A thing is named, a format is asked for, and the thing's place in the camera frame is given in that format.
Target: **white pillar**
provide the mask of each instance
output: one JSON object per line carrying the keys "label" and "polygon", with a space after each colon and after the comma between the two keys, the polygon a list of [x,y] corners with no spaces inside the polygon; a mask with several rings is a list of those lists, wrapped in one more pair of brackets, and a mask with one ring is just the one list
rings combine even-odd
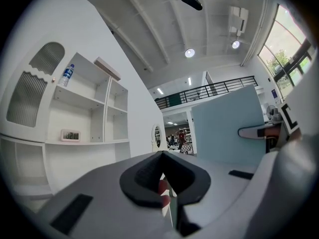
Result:
{"label": "white pillar", "polygon": [[192,120],[190,111],[186,111],[186,114],[187,114],[189,130],[190,130],[191,141],[193,143],[193,150],[194,150],[194,153],[197,153],[196,137],[195,137],[193,120]]}

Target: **tree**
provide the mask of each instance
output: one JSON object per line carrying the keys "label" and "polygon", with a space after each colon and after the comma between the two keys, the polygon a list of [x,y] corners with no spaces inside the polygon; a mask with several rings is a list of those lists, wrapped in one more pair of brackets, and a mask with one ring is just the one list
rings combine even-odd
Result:
{"label": "tree", "polygon": [[288,63],[289,58],[285,55],[284,50],[279,50],[271,60],[267,60],[267,62],[266,62],[268,68],[271,71],[273,71],[275,74],[277,74],[279,72],[279,70],[281,69],[281,66],[279,66],[280,64],[278,63],[278,61],[283,66]]}

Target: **arched cabinet door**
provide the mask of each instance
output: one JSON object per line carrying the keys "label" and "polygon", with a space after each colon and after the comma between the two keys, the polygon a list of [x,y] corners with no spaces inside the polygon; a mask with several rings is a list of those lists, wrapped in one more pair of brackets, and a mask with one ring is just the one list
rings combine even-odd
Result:
{"label": "arched cabinet door", "polygon": [[50,102],[66,66],[65,47],[52,37],[43,38],[29,50],[1,100],[1,134],[45,142]]}

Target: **ceiling beam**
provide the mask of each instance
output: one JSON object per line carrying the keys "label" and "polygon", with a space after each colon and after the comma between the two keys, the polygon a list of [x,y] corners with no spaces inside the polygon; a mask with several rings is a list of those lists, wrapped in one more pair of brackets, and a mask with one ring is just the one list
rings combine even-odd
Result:
{"label": "ceiling beam", "polygon": [[179,0],[177,0],[177,1],[176,0],[169,0],[169,2],[171,4],[171,7],[173,9],[173,12],[174,12],[174,15],[175,15],[179,30],[180,30],[181,37],[183,39],[184,50],[187,50],[187,49],[189,49],[191,47],[189,46],[189,43],[187,42],[187,38],[186,38],[183,22],[182,22],[180,13],[178,13],[178,4],[177,4],[178,1]]}
{"label": "ceiling beam", "polygon": [[130,47],[130,49],[135,53],[135,55],[142,61],[145,67],[150,71],[153,72],[153,67],[147,62],[145,57],[142,55],[140,50],[133,44],[133,42],[123,33],[123,31],[111,21],[111,19],[103,12],[102,9],[95,7],[98,13],[101,15],[104,22],[115,31],[118,36]]}
{"label": "ceiling beam", "polygon": [[145,10],[143,6],[139,3],[138,0],[129,0],[131,4],[134,6],[134,8],[138,11],[138,13],[141,15],[142,19],[144,20],[145,24],[148,26],[149,30],[151,31],[156,43],[159,46],[159,49],[161,50],[163,57],[167,64],[169,64],[169,57],[168,53],[166,52],[163,42],[160,38],[159,33],[156,31],[150,17],[145,13]]}
{"label": "ceiling beam", "polygon": [[205,22],[206,22],[206,56],[209,54],[209,16],[208,16],[208,5],[206,0],[203,0],[203,7],[205,11]]}

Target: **ceiling light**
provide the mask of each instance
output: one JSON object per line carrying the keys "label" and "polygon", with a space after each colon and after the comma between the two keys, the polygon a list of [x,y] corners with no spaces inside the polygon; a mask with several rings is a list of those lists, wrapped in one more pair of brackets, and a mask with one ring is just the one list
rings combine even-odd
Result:
{"label": "ceiling light", "polygon": [[158,88],[158,92],[161,94],[161,95],[163,95],[164,93],[163,93],[163,91],[162,90],[160,90],[160,88]]}
{"label": "ceiling light", "polygon": [[239,41],[234,41],[231,46],[233,47],[233,49],[237,49],[239,45],[240,45]]}
{"label": "ceiling light", "polygon": [[186,58],[191,58],[191,57],[194,56],[194,55],[195,55],[195,51],[194,51],[193,49],[188,49],[188,50],[186,50],[186,52],[185,52]]}

